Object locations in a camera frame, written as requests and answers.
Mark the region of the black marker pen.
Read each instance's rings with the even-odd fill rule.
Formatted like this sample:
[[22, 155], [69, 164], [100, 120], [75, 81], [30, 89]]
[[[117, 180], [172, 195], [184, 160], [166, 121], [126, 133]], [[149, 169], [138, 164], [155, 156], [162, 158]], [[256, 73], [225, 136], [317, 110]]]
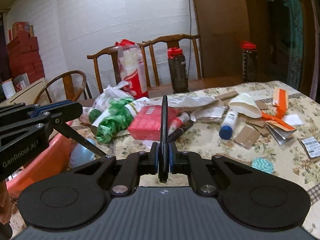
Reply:
[[162, 98], [161, 133], [158, 153], [158, 178], [166, 183], [169, 177], [169, 144], [168, 144], [168, 97]]

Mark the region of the clear plastic bag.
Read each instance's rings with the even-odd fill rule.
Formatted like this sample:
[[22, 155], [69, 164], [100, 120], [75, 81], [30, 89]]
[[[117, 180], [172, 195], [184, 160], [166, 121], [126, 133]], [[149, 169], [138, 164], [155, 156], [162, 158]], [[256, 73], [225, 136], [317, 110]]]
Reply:
[[216, 101], [216, 98], [210, 96], [190, 96], [182, 95], [178, 97], [172, 97], [164, 95], [161, 99], [150, 100], [147, 103], [148, 106], [161, 106], [163, 99], [167, 99], [169, 107], [174, 108], [195, 108], [210, 105]]

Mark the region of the pink plastic basin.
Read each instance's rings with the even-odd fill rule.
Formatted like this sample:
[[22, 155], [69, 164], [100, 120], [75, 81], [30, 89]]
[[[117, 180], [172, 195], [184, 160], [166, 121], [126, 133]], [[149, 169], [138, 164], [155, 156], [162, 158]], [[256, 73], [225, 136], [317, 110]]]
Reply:
[[72, 139], [56, 133], [45, 151], [9, 178], [7, 181], [9, 196], [17, 199], [29, 185], [67, 170], [74, 145]]

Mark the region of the silver foil pouch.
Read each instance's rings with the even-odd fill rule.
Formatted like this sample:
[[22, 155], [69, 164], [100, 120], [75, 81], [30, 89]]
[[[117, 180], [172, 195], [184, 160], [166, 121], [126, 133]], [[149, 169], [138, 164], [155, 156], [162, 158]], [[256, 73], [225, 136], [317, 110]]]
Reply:
[[192, 122], [221, 122], [226, 106], [211, 106], [195, 110], [191, 113], [190, 119]]

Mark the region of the white bottle blue cap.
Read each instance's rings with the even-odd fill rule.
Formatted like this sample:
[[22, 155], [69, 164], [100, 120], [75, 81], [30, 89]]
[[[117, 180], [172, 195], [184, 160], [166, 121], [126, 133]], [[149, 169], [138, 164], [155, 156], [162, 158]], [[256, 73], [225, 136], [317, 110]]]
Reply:
[[229, 110], [221, 124], [219, 136], [223, 140], [231, 139], [238, 119], [238, 112]]

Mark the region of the small brown cardboard piece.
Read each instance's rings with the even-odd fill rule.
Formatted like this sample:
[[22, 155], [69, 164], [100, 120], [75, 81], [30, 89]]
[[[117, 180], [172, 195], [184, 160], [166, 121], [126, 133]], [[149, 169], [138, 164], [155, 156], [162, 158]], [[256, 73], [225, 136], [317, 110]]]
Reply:
[[234, 141], [245, 149], [249, 150], [259, 137], [260, 132], [254, 128], [245, 126], [234, 138]]

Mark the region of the stack of red boxes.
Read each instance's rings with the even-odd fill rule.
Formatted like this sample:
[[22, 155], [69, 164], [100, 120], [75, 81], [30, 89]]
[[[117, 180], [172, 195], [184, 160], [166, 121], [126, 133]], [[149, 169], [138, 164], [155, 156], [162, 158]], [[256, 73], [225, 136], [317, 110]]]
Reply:
[[7, 44], [12, 78], [26, 74], [30, 83], [45, 77], [39, 43], [29, 22], [15, 22], [9, 30]]

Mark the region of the white plastic bag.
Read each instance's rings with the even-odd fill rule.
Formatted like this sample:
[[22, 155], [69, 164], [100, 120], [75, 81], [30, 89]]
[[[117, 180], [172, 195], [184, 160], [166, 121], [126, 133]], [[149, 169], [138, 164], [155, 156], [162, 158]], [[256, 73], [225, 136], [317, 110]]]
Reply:
[[129, 85], [128, 81], [121, 81], [115, 87], [108, 85], [106, 89], [94, 100], [91, 107], [83, 107], [79, 121], [83, 124], [91, 125], [94, 122], [102, 120], [109, 115], [108, 109], [112, 103], [122, 98], [132, 98], [132, 96], [123, 91], [123, 88]]

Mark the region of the white paper bowl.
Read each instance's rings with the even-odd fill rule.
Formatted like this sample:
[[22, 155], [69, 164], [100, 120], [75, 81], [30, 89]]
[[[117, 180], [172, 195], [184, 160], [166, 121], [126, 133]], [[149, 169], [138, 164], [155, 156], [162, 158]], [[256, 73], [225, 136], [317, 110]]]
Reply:
[[232, 98], [228, 103], [231, 110], [234, 110], [240, 114], [253, 119], [259, 119], [262, 117], [261, 110], [257, 106], [254, 99], [247, 93], [241, 93]]

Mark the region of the dark bottle red lid left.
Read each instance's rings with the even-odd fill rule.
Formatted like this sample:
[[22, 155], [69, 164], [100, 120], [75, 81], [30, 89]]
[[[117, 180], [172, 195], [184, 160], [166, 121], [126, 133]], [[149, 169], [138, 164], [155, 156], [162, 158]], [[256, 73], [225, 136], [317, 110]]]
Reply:
[[188, 92], [185, 57], [181, 48], [168, 49], [168, 64], [174, 93]]

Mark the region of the dark bottle red lid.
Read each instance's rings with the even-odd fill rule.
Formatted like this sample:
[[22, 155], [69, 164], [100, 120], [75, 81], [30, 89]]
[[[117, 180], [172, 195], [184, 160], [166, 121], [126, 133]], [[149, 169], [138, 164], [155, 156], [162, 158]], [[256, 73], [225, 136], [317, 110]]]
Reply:
[[188, 92], [185, 57], [181, 48], [168, 49], [168, 64], [174, 93]]
[[257, 46], [248, 41], [241, 41], [242, 48], [242, 74], [244, 82], [257, 80]]

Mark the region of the bag of paper cups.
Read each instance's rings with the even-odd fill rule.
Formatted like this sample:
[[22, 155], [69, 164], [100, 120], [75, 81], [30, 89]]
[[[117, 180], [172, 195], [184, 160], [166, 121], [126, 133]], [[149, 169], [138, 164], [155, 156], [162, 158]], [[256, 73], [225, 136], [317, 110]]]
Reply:
[[140, 46], [127, 39], [116, 43], [118, 47], [118, 67], [121, 81], [126, 81], [125, 92], [135, 99], [148, 97], [145, 63]]

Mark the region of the orange white paper strip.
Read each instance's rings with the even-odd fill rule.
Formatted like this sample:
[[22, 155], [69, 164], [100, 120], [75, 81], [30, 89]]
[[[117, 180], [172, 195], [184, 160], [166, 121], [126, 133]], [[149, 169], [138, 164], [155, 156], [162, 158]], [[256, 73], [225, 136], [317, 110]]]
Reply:
[[274, 89], [273, 105], [276, 106], [276, 115], [269, 115], [265, 112], [262, 112], [262, 119], [268, 124], [272, 124], [273, 126], [276, 126], [285, 132], [294, 131], [295, 128], [283, 120], [289, 105], [288, 94], [286, 90], [278, 87]]

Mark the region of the dark bottle red lid right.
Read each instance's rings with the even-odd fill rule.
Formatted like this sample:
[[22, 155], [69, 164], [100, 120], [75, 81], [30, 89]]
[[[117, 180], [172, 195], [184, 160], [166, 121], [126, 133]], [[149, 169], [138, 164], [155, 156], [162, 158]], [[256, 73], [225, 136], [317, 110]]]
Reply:
[[242, 74], [244, 82], [257, 80], [257, 46], [248, 41], [241, 41], [242, 48]]

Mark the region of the wooden cabinet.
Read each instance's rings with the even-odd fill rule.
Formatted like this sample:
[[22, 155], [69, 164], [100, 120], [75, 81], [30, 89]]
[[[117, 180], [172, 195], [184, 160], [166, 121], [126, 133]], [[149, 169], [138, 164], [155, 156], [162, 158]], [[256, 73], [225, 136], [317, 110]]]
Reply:
[[193, 0], [201, 38], [203, 75], [218, 78], [242, 75], [242, 41], [258, 50], [258, 79], [269, 60], [266, 0]]

